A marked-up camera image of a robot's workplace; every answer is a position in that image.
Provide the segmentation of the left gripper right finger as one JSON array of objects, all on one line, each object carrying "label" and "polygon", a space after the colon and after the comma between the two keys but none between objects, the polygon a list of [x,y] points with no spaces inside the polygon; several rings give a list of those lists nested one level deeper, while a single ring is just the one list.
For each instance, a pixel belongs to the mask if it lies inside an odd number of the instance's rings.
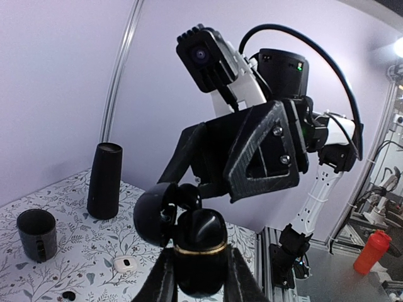
[{"label": "left gripper right finger", "polygon": [[238,248],[227,249],[225,301],[267,301]]}]

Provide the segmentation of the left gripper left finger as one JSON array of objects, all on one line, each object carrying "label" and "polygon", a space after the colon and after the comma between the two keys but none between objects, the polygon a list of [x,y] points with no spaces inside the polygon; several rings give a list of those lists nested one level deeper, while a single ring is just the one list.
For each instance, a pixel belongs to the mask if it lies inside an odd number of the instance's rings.
[{"label": "left gripper left finger", "polygon": [[145,283],[132,302],[172,302],[178,300],[178,286],[174,276],[173,248],[161,250]]}]

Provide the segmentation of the black gold-trimmed earbud case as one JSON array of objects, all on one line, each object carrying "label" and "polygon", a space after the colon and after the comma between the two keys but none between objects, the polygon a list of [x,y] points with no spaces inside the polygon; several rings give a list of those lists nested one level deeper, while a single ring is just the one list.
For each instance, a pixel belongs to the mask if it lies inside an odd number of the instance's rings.
[{"label": "black gold-trimmed earbud case", "polygon": [[203,208],[196,186],[156,184],[137,200],[133,222],[147,243],[173,244],[174,276],[184,294],[204,298],[224,285],[227,227],[218,211]]}]

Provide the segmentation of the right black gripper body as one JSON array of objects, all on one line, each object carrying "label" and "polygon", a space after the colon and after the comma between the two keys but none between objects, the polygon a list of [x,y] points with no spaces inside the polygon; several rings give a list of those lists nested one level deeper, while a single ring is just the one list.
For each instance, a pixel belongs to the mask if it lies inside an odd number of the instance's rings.
[{"label": "right black gripper body", "polygon": [[225,179],[232,201],[295,187],[309,161],[294,101],[281,99],[205,122],[193,159],[200,184]]}]

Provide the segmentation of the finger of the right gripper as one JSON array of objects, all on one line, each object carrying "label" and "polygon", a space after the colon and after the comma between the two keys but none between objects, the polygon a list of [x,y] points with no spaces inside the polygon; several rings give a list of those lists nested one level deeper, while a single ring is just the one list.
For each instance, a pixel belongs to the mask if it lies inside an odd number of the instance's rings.
[{"label": "finger of the right gripper", "polygon": [[159,178],[158,184],[163,182],[177,184],[183,178],[206,134],[205,123],[188,127],[181,132],[173,156]]},{"label": "finger of the right gripper", "polygon": [[216,198],[227,194],[231,195],[229,183],[225,179],[199,184],[198,190],[202,199]]}]

